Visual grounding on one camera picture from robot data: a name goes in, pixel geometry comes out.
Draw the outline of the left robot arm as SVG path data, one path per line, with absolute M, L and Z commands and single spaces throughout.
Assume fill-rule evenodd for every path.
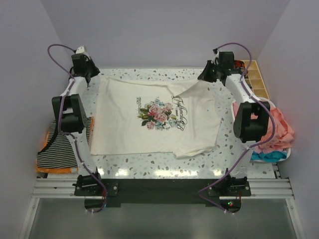
M 84 52 L 73 54 L 71 59 L 73 68 L 69 72 L 68 86 L 60 96 L 52 98 L 57 130 L 70 142 L 77 162 L 79 175 L 73 185 L 74 195 L 102 196 L 103 183 L 90 154 L 86 136 L 88 118 L 81 100 L 91 78 L 97 76 L 100 71 Z

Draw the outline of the white floral print t-shirt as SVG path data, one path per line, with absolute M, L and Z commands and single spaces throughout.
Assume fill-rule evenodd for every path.
M 187 158 L 215 147 L 220 117 L 212 83 L 102 78 L 92 155 L 173 153 Z

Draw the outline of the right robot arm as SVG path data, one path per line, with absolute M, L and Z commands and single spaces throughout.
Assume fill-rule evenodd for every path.
M 234 53 L 214 49 L 214 59 L 207 62 L 198 79 L 207 82 L 220 81 L 233 95 L 238 110 L 232 112 L 233 132 L 244 147 L 233 166 L 225 175 L 209 183 L 201 192 L 212 196 L 236 196 L 241 192 L 250 195 L 247 182 L 248 165 L 254 145 L 261 141 L 268 131 L 270 104 L 254 95 L 245 81 L 246 71 L 235 68 Z

